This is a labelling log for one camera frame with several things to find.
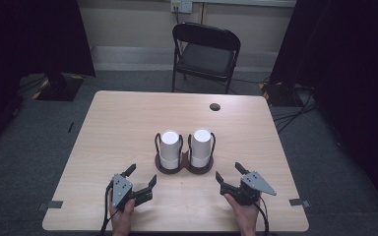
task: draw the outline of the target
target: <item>chair seat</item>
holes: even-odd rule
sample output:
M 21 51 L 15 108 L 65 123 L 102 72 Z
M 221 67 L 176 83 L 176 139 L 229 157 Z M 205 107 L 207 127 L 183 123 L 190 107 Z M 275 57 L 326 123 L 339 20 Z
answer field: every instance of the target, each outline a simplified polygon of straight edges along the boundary
M 214 78 L 219 76 L 221 81 L 226 81 L 231 73 L 233 58 L 233 51 L 188 43 L 176 69 L 181 73 L 211 75 Z

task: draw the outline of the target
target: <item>chair leg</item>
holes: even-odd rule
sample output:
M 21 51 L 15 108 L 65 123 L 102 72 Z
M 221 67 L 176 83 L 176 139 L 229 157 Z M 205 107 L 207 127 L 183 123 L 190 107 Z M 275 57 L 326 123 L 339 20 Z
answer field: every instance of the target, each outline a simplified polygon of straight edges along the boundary
M 226 82 L 225 94 L 228 94 L 228 91 L 229 91 L 229 85 L 231 85 L 231 79 L 232 79 L 232 77 L 230 77 L 230 78 L 228 79 L 228 81 Z
M 175 83 L 176 83 L 176 69 L 173 67 L 173 79 L 171 81 L 171 92 L 174 92 Z

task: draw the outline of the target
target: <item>wall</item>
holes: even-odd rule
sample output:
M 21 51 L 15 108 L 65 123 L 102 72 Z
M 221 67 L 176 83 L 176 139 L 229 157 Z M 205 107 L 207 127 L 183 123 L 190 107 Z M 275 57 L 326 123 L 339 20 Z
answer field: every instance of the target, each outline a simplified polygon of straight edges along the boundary
M 79 5 L 92 46 L 173 47 L 171 31 L 176 19 L 169 12 L 169 1 L 79 0 Z M 292 10 L 194 2 L 193 13 L 179 14 L 179 20 L 232 30 L 246 52 L 278 52 Z

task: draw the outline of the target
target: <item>white cup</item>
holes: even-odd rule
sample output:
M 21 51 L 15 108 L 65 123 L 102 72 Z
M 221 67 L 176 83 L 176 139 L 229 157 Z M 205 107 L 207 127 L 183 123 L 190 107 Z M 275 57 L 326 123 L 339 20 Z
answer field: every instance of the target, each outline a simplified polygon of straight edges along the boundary
M 206 129 L 198 129 L 191 140 L 190 163 L 198 168 L 205 167 L 211 156 L 211 132 Z
M 159 157 L 162 167 L 175 169 L 179 166 L 180 145 L 177 132 L 168 130 L 161 134 Z

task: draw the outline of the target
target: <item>cable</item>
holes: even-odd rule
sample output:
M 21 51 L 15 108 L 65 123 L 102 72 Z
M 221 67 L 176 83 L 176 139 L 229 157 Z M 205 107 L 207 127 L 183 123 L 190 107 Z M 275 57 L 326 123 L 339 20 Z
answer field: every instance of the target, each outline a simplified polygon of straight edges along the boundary
M 263 210 L 256 203 L 254 203 L 254 207 L 256 207 L 260 211 L 260 213 L 263 215 L 263 219 L 265 221 L 265 232 L 264 232 L 263 235 L 267 236 L 269 234 L 269 217 L 268 217 L 268 213 L 267 213 L 267 207 L 266 207 L 266 203 L 262 199 L 262 197 L 259 197 L 259 198 L 263 202 L 263 205 L 265 206 L 266 214 L 263 212 Z
M 176 22 L 179 25 L 179 7 L 173 7 L 174 10 L 174 17 L 176 18 Z
M 106 186 L 106 191 L 105 191 L 105 215 L 103 217 L 103 224 L 102 224 L 102 227 L 100 228 L 100 232 L 99 232 L 99 236 L 104 236 L 105 235 L 105 230 L 106 230 L 106 226 L 108 225 L 108 222 L 109 220 L 111 219 L 111 217 L 107 217 L 108 215 L 108 193 L 109 193 L 109 190 L 112 188 L 113 186 L 113 181 L 111 180 L 108 184 L 108 186 Z
M 285 117 L 279 117 L 279 118 L 276 118 L 276 119 L 274 119 L 274 121 L 279 121 L 279 120 L 283 120 L 283 119 L 288 119 L 288 118 L 290 118 L 289 120 L 284 120 L 284 121 L 281 121 L 281 123 L 279 123 L 277 126 L 276 126 L 276 128 L 278 128 L 278 126 L 280 126 L 281 124 L 283 124 L 283 123 L 286 123 L 284 126 L 282 126 L 279 130 L 278 130 L 278 134 L 280 134 L 281 132 L 282 132 L 282 130 L 284 130 L 284 128 L 286 128 L 296 117 L 298 117 L 299 115 L 301 115 L 301 114 L 305 114 L 305 113 L 307 113 L 307 112 L 309 112 L 309 111 L 312 111 L 313 109 L 315 109 L 316 108 L 316 105 L 315 105 L 315 103 L 314 104 L 312 104 L 312 105 L 310 105 L 310 106 L 308 106 L 308 103 L 309 103 L 309 101 L 310 101 L 310 99 L 311 99 L 311 96 L 312 96 L 312 94 L 313 94 L 313 89 L 312 88 L 300 88 L 300 89 L 305 89 L 305 90 L 308 90 L 308 91 L 310 91 L 309 92 L 309 95 L 308 95 L 308 98 L 307 98 L 307 100 L 306 100 L 306 102 L 305 102 L 305 104 L 303 105 L 303 107 L 298 111 L 298 112 L 290 112 L 290 113 L 287 113 L 286 114 L 286 116 Z
M 28 90 L 30 90 L 30 89 L 35 88 L 36 86 L 38 86 L 39 84 L 41 84 L 41 82 L 42 82 L 42 80 L 44 80 L 44 78 L 46 78 L 45 75 L 42 76 L 42 77 L 40 77 L 40 78 L 38 78 L 38 79 L 35 79 L 35 80 L 31 81 L 31 82 L 28 82 L 28 83 L 25 84 L 25 85 L 22 85 L 20 88 L 18 88 L 17 95 L 19 95 L 19 94 L 21 94 L 21 93 L 24 93 L 24 92 L 26 92 L 26 91 L 28 91 Z M 32 87 L 29 87 L 29 88 L 26 88 L 26 89 L 20 91 L 20 89 L 23 89 L 23 88 L 29 86 L 29 85 L 32 84 L 32 83 L 36 83 L 36 84 L 33 85 Z

